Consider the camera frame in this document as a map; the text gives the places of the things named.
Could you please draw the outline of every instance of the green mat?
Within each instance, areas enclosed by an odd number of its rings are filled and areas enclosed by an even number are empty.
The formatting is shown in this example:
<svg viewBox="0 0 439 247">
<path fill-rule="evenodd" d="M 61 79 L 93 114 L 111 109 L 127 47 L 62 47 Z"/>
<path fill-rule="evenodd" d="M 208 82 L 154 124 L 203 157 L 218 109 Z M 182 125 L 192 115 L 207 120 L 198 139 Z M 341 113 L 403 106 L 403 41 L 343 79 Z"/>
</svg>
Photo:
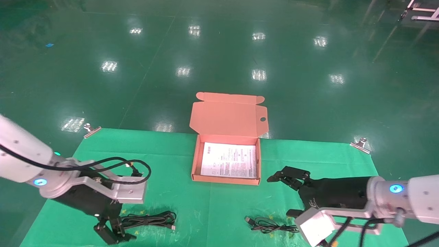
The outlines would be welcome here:
<svg viewBox="0 0 439 247">
<path fill-rule="evenodd" d="M 151 131 L 102 129 L 83 140 L 74 157 L 99 160 L 110 156 L 146 161 L 152 168 L 144 205 L 124 205 L 122 214 L 177 213 L 176 230 L 154 226 L 129 229 L 137 240 L 119 246 L 133 247 L 271 247 L 309 246 L 300 234 L 262 234 L 249 229 L 251 217 L 270 217 L 291 223 L 285 213 L 301 208 L 297 192 L 266 179 L 284 166 L 311 171 L 314 179 L 377 175 L 372 159 L 348 144 L 261 140 L 262 181 L 259 186 L 194 182 L 191 166 L 196 135 Z M 117 174 L 129 175 L 119 167 Z M 47 200 L 21 247 L 106 246 L 93 231 L 94 217 Z M 359 234 L 345 232 L 339 247 L 358 246 Z M 380 236 L 366 237 L 365 246 L 404 247 L 401 229 L 385 225 Z"/>
</svg>

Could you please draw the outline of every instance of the floor seam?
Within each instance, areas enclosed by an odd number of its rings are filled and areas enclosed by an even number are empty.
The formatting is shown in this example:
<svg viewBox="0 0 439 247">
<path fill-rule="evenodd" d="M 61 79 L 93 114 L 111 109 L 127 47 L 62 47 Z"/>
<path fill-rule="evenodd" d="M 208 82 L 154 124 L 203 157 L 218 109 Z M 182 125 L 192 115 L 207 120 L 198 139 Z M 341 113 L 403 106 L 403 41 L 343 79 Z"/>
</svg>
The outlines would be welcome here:
<svg viewBox="0 0 439 247">
<path fill-rule="evenodd" d="M 160 45 L 158 46 L 157 51 L 155 52 L 154 57 L 152 58 L 151 63 L 149 64 L 149 67 L 148 67 L 148 69 L 147 69 L 146 72 L 145 72 L 145 75 L 143 76 L 142 82 L 140 83 L 139 87 L 137 88 L 136 92 L 134 93 L 134 96 L 133 96 L 133 98 L 131 99 L 130 104 L 129 104 L 128 107 L 126 108 L 125 114 L 123 115 L 122 120 L 120 121 L 120 124 L 119 124 L 118 129 L 120 129 L 120 127 L 122 126 L 122 123 L 123 123 L 123 121 L 125 120 L 125 117 L 126 117 L 128 111 L 130 110 L 131 106 L 133 105 L 134 100 L 136 99 L 137 94 L 138 94 L 139 91 L 140 91 L 140 88 L 143 86 L 143 84 L 144 84 L 144 82 L 145 82 L 146 75 L 148 74 L 149 69 L 151 68 L 152 64 L 154 63 L 155 57 L 157 56 L 158 52 L 160 51 L 160 48 L 162 47 L 163 42 L 165 41 L 166 36 L 168 36 L 169 30 L 171 30 L 171 26 L 172 26 L 172 24 L 174 23 L 174 21 L 175 21 L 175 17 L 176 17 L 176 16 L 174 16 L 174 19 L 172 19 L 171 24 L 169 25 L 168 30 L 166 31 L 165 35 L 163 36 L 163 39 L 162 39 L 162 41 L 160 42 Z"/>
</svg>

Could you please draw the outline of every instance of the blue indicator light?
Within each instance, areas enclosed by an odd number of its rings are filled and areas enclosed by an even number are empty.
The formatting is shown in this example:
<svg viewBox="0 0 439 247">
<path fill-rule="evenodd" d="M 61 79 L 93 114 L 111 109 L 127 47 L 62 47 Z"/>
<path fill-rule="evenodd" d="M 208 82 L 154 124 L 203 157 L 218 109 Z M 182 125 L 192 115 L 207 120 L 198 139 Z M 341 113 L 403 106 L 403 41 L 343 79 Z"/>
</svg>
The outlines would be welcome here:
<svg viewBox="0 0 439 247">
<path fill-rule="evenodd" d="M 33 181 L 33 184 L 35 184 L 36 186 L 43 186 L 43 185 L 47 184 L 47 180 L 46 179 L 42 179 L 42 178 L 35 179 Z"/>
<path fill-rule="evenodd" d="M 404 190 L 404 187 L 401 185 L 391 185 L 389 189 L 392 193 L 399 193 Z"/>
</svg>

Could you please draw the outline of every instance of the green floor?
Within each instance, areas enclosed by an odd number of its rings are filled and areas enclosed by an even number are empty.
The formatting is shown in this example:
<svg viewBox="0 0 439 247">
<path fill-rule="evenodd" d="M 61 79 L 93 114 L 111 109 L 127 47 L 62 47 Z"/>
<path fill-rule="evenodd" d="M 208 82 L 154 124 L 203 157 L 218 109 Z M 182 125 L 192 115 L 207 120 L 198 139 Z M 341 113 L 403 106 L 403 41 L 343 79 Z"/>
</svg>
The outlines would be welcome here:
<svg viewBox="0 0 439 247">
<path fill-rule="evenodd" d="M 382 177 L 439 174 L 439 23 L 397 23 L 406 5 L 0 0 L 0 113 L 71 156 L 84 130 L 62 131 L 66 120 L 193 133 L 196 92 L 256 94 L 266 137 L 366 137 Z M 18 246 L 44 200 L 4 179 L 0 198 L 0 244 Z M 413 242 L 437 228 L 404 231 Z"/>
</svg>

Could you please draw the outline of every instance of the black cable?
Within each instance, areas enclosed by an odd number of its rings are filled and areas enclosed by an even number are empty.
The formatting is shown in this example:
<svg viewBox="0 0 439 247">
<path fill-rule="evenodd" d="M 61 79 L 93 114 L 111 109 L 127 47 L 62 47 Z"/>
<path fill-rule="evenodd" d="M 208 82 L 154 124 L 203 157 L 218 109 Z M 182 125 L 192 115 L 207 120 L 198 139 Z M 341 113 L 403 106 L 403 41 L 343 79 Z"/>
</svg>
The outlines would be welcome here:
<svg viewBox="0 0 439 247">
<path fill-rule="evenodd" d="M 418 240 L 412 244 L 407 245 L 407 247 L 418 247 L 418 246 L 426 244 L 430 241 L 433 241 L 433 240 L 437 239 L 438 237 L 439 237 L 439 232 L 435 232 L 435 233 L 433 233 L 433 234 L 431 234 L 431 235 L 429 235 L 421 240 Z"/>
<path fill-rule="evenodd" d="M 360 244 L 359 244 L 359 247 L 363 247 L 363 243 L 364 243 L 364 235 L 366 234 L 366 229 L 369 227 L 369 225 L 372 225 L 372 224 L 383 224 L 383 223 L 384 223 L 384 219 L 383 219 L 383 218 L 368 220 L 368 221 L 363 225 L 363 228 L 361 229 L 361 236 L 360 236 Z"/>
<path fill-rule="evenodd" d="M 111 179 L 108 179 L 108 178 L 103 178 L 102 180 L 103 181 L 111 182 L 113 184 L 138 185 L 138 184 L 141 184 L 141 183 L 147 181 L 148 178 L 151 176 L 151 167 L 149 167 L 148 164 L 146 164 L 143 160 L 127 160 L 125 162 L 122 162 L 122 164 L 125 164 L 127 162 L 137 162 L 137 163 L 140 163 L 140 164 L 144 165 L 146 167 L 146 169 L 148 169 L 148 175 L 146 175 L 146 177 L 144 177 L 142 180 L 134 181 L 134 182 L 117 181 L 117 180 L 111 180 Z"/>
<path fill-rule="evenodd" d="M 127 216 L 121 217 L 121 222 L 124 229 L 130 229 L 142 225 L 155 225 L 175 230 L 174 223 L 176 219 L 176 213 L 171 211 L 165 211 L 160 214 L 145 216 L 129 214 Z"/>
<path fill-rule="evenodd" d="M 112 166 L 109 166 L 109 167 L 106 167 L 106 168 L 95 169 L 94 171 L 95 172 L 107 171 L 107 170 L 113 169 L 115 167 L 118 167 L 118 166 L 121 166 L 121 165 L 124 165 L 124 164 L 133 163 L 133 162 L 138 162 L 138 163 L 144 165 L 148 169 L 148 175 L 144 179 L 139 180 L 139 181 L 126 182 L 126 181 L 111 180 L 111 179 L 108 179 L 108 178 L 103 178 L 102 179 L 104 181 L 108 181 L 108 182 L 115 183 L 115 184 L 137 185 L 137 184 L 141 184 L 141 183 L 147 181 L 148 178 L 151 176 L 151 168 L 148 166 L 148 164 L 146 164 L 142 160 L 126 160 L 126 159 L 121 158 L 121 157 L 110 157 L 110 158 L 106 158 L 106 159 L 103 159 L 103 160 L 98 160 L 98 161 L 95 161 L 93 163 L 90 163 L 90 164 L 87 164 L 87 165 L 83 165 L 83 166 L 78 166 L 78 167 L 55 167 L 55 166 L 44 165 L 44 164 L 38 163 L 36 161 L 30 160 L 30 159 L 28 159 L 26 157 L 23 157 L 23 156 L 15 153 L 15 152 L 13 152 L 12 150 L 6 148 L 3 145 L 0 145 L 0 149 L 3 150 L 5 153 L 11 155 L 12 157 L 17 158 L 17 159 L 19 159 L 19 160 L 21 160 L 23 162 L 26 162 L 28 164 L 31 164 L 33 166 L 36 166 L 36 167 L 39 167 L 39 168 L 42 168 L 42 169 L 53 170 L 53 171 L 83 171 L 83 170 L 85 170 L 87 168 L 93 167 L 95 165 L 98 165 L 98 164 L 101 164 L 101 163 L 104 163 L 104 162 L 112 161 L 112 160 L 121 160 L 123 162 L 115 164 L 115 165 L 112 165 Z M 140 174 L 139 171 L 134 166 L 130 165 L 130 167 L 133 170 L 133 176 L 138 176 Z"/>
<path fill-rule="evenodd" d="M 335 233 L 335 235 L 332 237 L 332 239 L 327 244 L 328 247 L 332 247 L 332 244 L 337 240 L 338 237 L 342 234 L 344 230 L 346 230 L 346 227 L 349 226 L 349 223 L 353 220 L 352 217 L 346 218 L 345 223 L 338 229 L 338 231 Z"/>
<path fill-rule="evenodd" d="M 21 160 L 23 162 L 26 162 L 28 164 L 31 164 L 33 166 L 36 166 L 36 167 L 39 167 L 39 168 L 42 168 L 42 169 L 53 170 L 53 171 L 81 171 L 81 170 L 85 170 L 85 169 L 87 169 L 89 167 L 92 167 L 92 166 L 95 166 L 95 165 L 98 165 L 98 164 L 101 164 L 101 163 L 104 163 L 104 162 L 107 162 L 107 161 L 111 161 L 111 160 L 126 161 L 126 159 L 121 158 L 121 157 L 110 157 L 110 158 L 106 158 L 106 159 L 103 159 L 103 160 L 95 161 L 93 163 L 90 163 L 90 164 L 87 164 L 87 165 L 83 165 L 83 166 L 80 166 L 80 167 L 55 167 L 55 166 L 44 165 L 44 164 L 35 162 L 33 160 L 30 160 L 30 159 L 28 159 L 26 157 L 23 157 L 23 156 L 15 153 L 15 152 L 9 150 L 8 148 L 6 148 L 3 145 L 0 145 L 0 149 L 3 150 L 5 153 L 11 155 L 12 157 L 17 158 L 17 159 L 19 159 L 19 160 Z"/>
<path fill-rule="evenodd" d="M 278 225 L 268 218 L 257 217 L 253 220 L 250 217 L 245 217 L 245 221 L 252 226 L 252 231 L 261 231 L 264 234 L 274 231 L 299 232 L 295 225 Z"/>
</svg>

